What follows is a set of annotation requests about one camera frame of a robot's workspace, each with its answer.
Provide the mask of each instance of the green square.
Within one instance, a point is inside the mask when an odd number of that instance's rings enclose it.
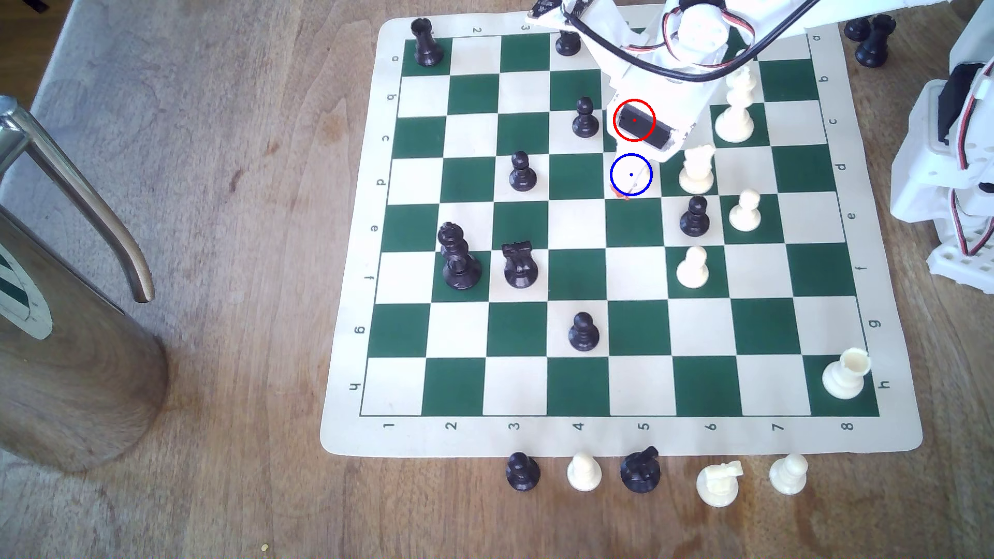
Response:
[[[607,298],[604,249],[549,251],[549,300]]]
[[[787,245],[787,264],[794,296],[856,294],[845,243]]]
[[[546,415],[611,415],[606,357],[552,357],[547,369]]]
[[[545,356],[545,303],[492,302],[489,310],[487,355]]]
[[[500,40],[500,71],[548,71],[549,50],[547,33],[504,35]]]
[[[604,200],[609,247],[661,247],[663,211],[659,198]]]
[[[431,302],[464,302],[470,300],[488,300],[490,294],[490,251],[470,251],[471,255],[480,261],[483,276],[480,281],[469,289],[453,289],[448,286],[441,275],[445,266],[445,257],[441,252],[435,253],[434,279],[431,281]]]
[[[852,400],[840,400],[825,390],[821,376],[825,367],[838,361],[838,355],[805,355],[804,377],[808,386],[808,403],[811,415],[822,417],[880,417],[877,408],[877,391],[874,389],[873,371],[863,377],[863,392]]]
[[[424,357],[430,304],[377,304],[370,322],[370,357]]]
[[[678,416],[729,418],[743,414],[734,356],[674,357],[673,388]]]
[[[760,61],[759,77],[766,102],[818,99],[811,59]]]
[[[515,112],[497,115],[497,155],[524,151],[549,153],[549,114]]]
[[[795,355],[801,352],[794,299],[732,299],[738,355]]]
[[[504,243],[531,241],[533,249],[549,246],[549,202],[494,204],[493,251]]]
[[[491,202],[494,158],[459,157],[441,164],[441,202]]]
[[[441,62],[425,68],[414,60],[414,39],[404,41],[404,56],[401,58],[401,76],[444,76],[448,74],[449,67],[452,66],[452,39],[435,39],[435,42],[445,53]]]
[[[725,266],[725,247],[704,247],[708,253],[708,281],[689,289],[677,281],[677,267],[687,258],[687,247],[666,247],[666,290],[671,299],[729,296],[729,274]]]
[[[715,120],[718,120],[718,115],[728,107],[726,104],[711,105],[712,129],[715,127]],[[720,136],[715,134],[715,147],[755,147],[758,145],[769,145],[769,130],[766,128],[766,108],[761,102],[755,102],[746,110],[749,116],[752,117],[752,136],[743,142],[731,143],[722,140]]]
[[[604,197],[604,156],[570,153],[549,156],[549,199]]]
[[[729,212],[739,203],[738,196],[722,196],[723,233],[726,245],[757,245],[783,243],[783,224],[780,223],[780,204],[775,194],[759,196],[759,227],[749,232],[739,231],[729,222]]]
[[[835,172],[828,144],[773,146],[777,192],[834,192]]]
[[[583,96],[593,100],[594,108],[600,106],[600,70],[552,72],[549,86],[549,110],[577,110]]]
[[[444,147],[444,116],[397,119],[394,127],[394,159],[441,157]]]
[[[427,359],[423,416],[482,416],[486,359]]]
[[[497,74],[453,76],[448,79],[448,113],[497,112]]]
[[[611,355],[669,355],[669,303],[665,300],[607,302]]]
[[[380,252],[416,253],[435,250],[438,205],[387,206]]]

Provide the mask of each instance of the wood grain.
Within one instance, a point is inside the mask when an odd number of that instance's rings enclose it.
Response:
[[[518,494],[500,460],[321,449],[376,33],[394,17],[525,8],[77,1],[36,114],[131,228],[158,298],[127,303],[110,250],[35,170],[12,171],[2,200],[161,336],[172,384],[152,430],[111,464],[67,475],[0,457],[0,554],[994,555],[994,298],[930,276],[931,226],[887,211],[908,111],[946,75],[964,25],[946,4],[896,14],[883,68],[849,61],[920,449],[810,457],[808,487],[790,498],[766,479],[773,457],[743,457],[742,492],[722,510],[693,482],[719,457],[664,460],[645,495],[614,482],[617,459],[602,461],[605,483],[584,494],[566,483],[566,460],[540,460],[542,484]]]

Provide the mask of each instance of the chess mat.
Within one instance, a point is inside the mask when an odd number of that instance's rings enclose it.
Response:
[[[659,6],[622,7],[637,29]],[[433,16],[441,64],[414,62],[412,18],[380,33],[321,441],[376,457],[893,452],[921,442],[904,335],[835,26],[774,42],[750,62],[754,125],[713,134],[726,86],[686,147],[713,142],[711,228],[678,226],[683,152],[619,198],[624,146],[604,131],[613,95],[586,47],[524,13]],[[732,44],[730,53],[738,50]],[[580,96],[600,120],[579,138]],[[510,155],[538,175],[511,189]],[[744,188],[761,223],[733,229]],[[465,231],[483,278],[448,287],[436,234]],[[531,241],[539,279],[503,278],[502,243]],[[676,281],[687,247],[708,253],[698,289]],[[573,316],[599,328],[574,350]],[[863,392],[838,400],[825,366],[866,348]]]

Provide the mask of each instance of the black chess piece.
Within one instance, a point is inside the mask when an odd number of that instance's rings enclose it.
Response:
[[[414,61],[428,68],[445,58],[445,51],[431,36],[431,22],[427,18],[417,18],[411,22],[411,33],[414,33]]]
[[[451,222],[443,223],[438,229],[438,241],[445,258],[445,266],[441,269],[445,283],[453,289],[469,289],[476,285],[483,276],[483,266],[469,254],[462,228]]]
[[[535,459],[525,453],[515,453],[507,459],[507,482],[519,491],[534,489],[542,471]]]
[[[528,192],[529,190],[535,188],[535,183],[539,180],[539,177],[535,175],[535,171],[528,166],[528,154],[524,151],[515,151],[511,155],[511,166],[514,170],[511,171],[511,176],[508,177],[508,181],[511,183],[511,188],[517,190],[518,192]]]
[[[704,196],[691,197],[687,211],[680,217],[680,231],[689,237],[700,237],[711,227],[708,211],[708,199]]]
[[[577,112],[573,119],[573,133],[581,138],[589,138],[597,133],[600,123],[593,115],[593,99],[590,97],[580,97],[577,101]]]
[[[600,341],[600,330],[593,325],[593,317],[586,312],[578,312],[570,327],[570,345],[576,351],[590,351]]]
[[[649,447],[641,453],[632,453],[621,461],[621,481],[636,493],[647,493],[659,484],[659,451]]]
[[[576,31],[560,31],[556,40],[556,52],[571,57],[580,51],[580,34]]]
[[[511,287],[524,289],[535,283],[539,277],[539,265],[532,259],[531,241],[504,244],[500,246],[500,250],[507,259],[504,265],[504,279]]]
[[[873,19],[870,37],[856,48],[856,62],[867,68],[879,68],[887,61],[887,38],[894,32],[898,22],[887,14]]]

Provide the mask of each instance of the white chess piece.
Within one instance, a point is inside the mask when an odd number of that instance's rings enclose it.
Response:
[[[825,367],[821,383],[832,396],[851,400],[863,392],[863,377],[869,372],[870,355],[858,347],[851,347],[842,352],[838,361]]]
[[[769,467],[769,482],[785,495],[800,492],[807,482],[807,460],[802,455],[787,455]]]
[[[566,479],[577,491],[593,491],[600,485],[600,464],[587,453],[577,453],[566,466]]]
[[[687,249],[687,256],[677,265],[677,281],[687,289],[696,289],[708,281],[708,252],[704,247]]]
[[[739,203],[729,212],[729,223],[739,231],[749,232],[759,227],[759,193],[751,188],[739,195]]]
[[[697,494],[713,507],[728,506],[739,496],[742,474],[743,465],[739,461],[707,466],[697,475]]]
[[[691,194],[704,194],[715,184],[711,172],[711,158],[715,156],[715,146],[706,143],[684,150],[684,168],[680,170],[680,188]]]

